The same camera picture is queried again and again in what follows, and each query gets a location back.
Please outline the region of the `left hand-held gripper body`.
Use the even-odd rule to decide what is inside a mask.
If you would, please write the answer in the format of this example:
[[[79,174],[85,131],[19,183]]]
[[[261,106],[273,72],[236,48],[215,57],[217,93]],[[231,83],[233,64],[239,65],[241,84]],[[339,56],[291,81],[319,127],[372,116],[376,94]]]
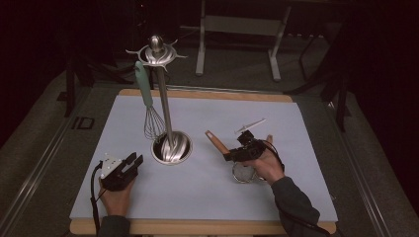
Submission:
[[[115,192],[124,190],[138,175],[138,171],[131,172],[129,170],[131,164],[124,167],[123,160],[113,157],[108,153],[105,154],[100,180],[103,187],[108,191]]]

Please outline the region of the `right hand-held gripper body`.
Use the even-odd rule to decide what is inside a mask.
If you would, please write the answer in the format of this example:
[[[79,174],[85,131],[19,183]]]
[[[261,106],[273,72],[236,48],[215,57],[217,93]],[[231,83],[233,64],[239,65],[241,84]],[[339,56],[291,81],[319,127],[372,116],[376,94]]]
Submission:
[[[239,134],[237,140],[241,146],[238,148],[230,149],[230,158],[233,162],[255,160],[262,155],[266,149],[266,145],[262,140],[256,139],[254,137],[253,133],[250,131],[250,128],[264,121],[265,119],[262,118],[249,124],[245,124],[235,131],[236,134]]]

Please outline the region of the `steel utensil stand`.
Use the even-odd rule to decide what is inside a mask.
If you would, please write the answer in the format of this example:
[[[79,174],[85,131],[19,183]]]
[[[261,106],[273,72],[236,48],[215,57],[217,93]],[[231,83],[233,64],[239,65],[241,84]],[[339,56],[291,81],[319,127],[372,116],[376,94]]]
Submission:
[[[165,132],[156,140],[151,140],[153,158],[164,165],[177,165],[185,161],[193,149],[192,139],[188,134],[172,128],[167,88],[165,82],[166,66],[180,55],[173,47],[173,43],[165,43],[161,36],[152,36],[148,45],[138,51],[126,51],[136,54],[137,61],[141,61],[144,69],[149,67],[157,75],[159,97],[165,123]]]

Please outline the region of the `green-handled wire whisk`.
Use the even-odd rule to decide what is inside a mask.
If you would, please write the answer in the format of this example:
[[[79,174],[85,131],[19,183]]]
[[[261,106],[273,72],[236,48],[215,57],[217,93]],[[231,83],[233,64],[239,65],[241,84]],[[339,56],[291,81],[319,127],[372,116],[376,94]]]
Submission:
[[[141,61],[134,64],[134,74],[145,105],[144,135],[147,139],[156,140],[165,132],[165,123],[153,107],[148,75]]]

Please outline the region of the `person's right hand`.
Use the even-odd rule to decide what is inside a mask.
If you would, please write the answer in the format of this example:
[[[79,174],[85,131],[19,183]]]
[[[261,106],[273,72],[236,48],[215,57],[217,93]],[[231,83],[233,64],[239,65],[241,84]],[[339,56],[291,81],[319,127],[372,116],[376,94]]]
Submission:
[[[272,185],[285,176],[284,169],[274,152],[272,142],[273,136],[269,134],[265,141],[265,144],[269,146],[269,148],[266,149],[258,159],[243,162],[244,166],[253,167],[258,176],[266,180],[269,185]]]

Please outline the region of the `person's left hand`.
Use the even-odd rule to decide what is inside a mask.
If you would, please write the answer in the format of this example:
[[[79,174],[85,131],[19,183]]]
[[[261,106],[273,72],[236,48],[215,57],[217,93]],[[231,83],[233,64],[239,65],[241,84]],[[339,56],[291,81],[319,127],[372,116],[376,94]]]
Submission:
[[[122,191],[108,191],[100,185],[100,200],[108,215],[126,216],[129,210],[130,193],[135,180],[132,180]]]

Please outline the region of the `white paper table cover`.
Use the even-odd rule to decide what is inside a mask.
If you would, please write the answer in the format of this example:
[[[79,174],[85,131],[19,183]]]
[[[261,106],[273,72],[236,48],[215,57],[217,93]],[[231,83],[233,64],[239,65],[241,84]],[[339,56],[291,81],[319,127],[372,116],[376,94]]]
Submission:
[[[323,221],[337,213],[320,171],[300,109],[295,103],[172,98],[172,125],[192,139],[190,157],[177,165],[158,163],[143,134],[145,107],[139,96],[116,97],[91,163],[106,156],[142,155],[131,194],[129,217],[184,220],[275,220],[270,186],[237,183],[231,164],[208,140],[211,131],[228,148],[238,146],[238,129],[273,137],[286,174],[307,194]]]

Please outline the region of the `black metal stand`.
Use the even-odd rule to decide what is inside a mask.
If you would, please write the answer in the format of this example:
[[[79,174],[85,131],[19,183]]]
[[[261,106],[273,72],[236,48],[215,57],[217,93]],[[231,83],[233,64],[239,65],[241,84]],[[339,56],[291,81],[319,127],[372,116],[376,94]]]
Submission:
[[[116,67],[113,54],[103,39],[92,39],[86,35],[66,30],[58,35],[58,42],[65,56],[65,92],[60,96],[66,103],[64,116],[68,118],[76,107],[76,80],[82,87],[95,83],[92,70],[122,85],[132,85],[108,66]]]
[[[349,68],[345,62],[343,43],[347,35],[347,23],[326,23],[323,27],[324,36],[329,40],[329,48],[318,68],[308,77],[307,81],[294,89],[286,90],[285,95],[298,95],[320,84],[324,87],[320,92],[323,102],[335,106],[335,121],[341,131],[345,131],[346,97],[349,84]]]

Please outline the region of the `black rectangular floor bracket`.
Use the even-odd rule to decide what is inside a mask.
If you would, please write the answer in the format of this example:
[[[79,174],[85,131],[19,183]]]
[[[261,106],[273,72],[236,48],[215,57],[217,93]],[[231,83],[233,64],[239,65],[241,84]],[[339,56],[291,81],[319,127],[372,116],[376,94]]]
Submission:
[[[76,117],[71,128],[72,129],[92,129],[95,120],[87,117]]]

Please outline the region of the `metal floor rail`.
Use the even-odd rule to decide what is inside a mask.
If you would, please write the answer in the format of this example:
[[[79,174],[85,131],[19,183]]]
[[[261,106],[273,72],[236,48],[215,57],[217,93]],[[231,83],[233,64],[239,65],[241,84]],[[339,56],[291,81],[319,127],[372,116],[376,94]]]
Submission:
[[[44,150],[41,158],[39,159],[35,168],[29,173],[27,179],[21,185],[16,197],[12,204],[5,212],[5,215],[0,220],[0,237],[9,237],[14,227],[22,216],[22,213],[26,209],[26,206],[30,202],[32,196],[37,190],[44,173],[50,162],[54,159],[57,150],[59,149],[63,137],[75,118],[80,111],[81,106],[85,102],[86,98],[90,94],[89,88],[82,88],[77,96],[76,104],[70,110],[70,113],[65,117],[59,128],[56,130],[54,136],[49,142],[48,146]]]
[[[371,191],[363,171],[361,170],[356,154],[351,147],[348,136],[345,132],[342,132],[339,126],[336,124],[335,116],[337,115],[337,106],[333,102],[327,102],[325,106],[329,117],[335,123],[338,138],[340,139],[346,157],[348,158],[349,170],[351,171],[353,180],[357,186],[358,192],[369,215],[377,237],[391,237],[389,229],[382,217],[381,211],[377,206],[376,199]]]

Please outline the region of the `grey metal frame stand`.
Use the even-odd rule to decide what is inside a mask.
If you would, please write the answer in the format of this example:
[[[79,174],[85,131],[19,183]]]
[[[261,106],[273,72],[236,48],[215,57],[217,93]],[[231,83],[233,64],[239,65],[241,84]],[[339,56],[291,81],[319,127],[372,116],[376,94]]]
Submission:
[[[292,11],[291,5],[286,5],[284,10],[280,12],[279,20],[252,19],[227,17],[218,15],[208,15],[206,13],[207,0],[200,1],[200,25],[199,31],[199,47],[196,62],[195,74],[202,76],[205,71],[206,60],[206,32],[228,33],[252,36],[274,37],[275,42],[268,49],[268,58],[273,80],[279,82],[282,80],[280,66],[277,60],[277,54],[281,41],[284,37],[289,16]]]

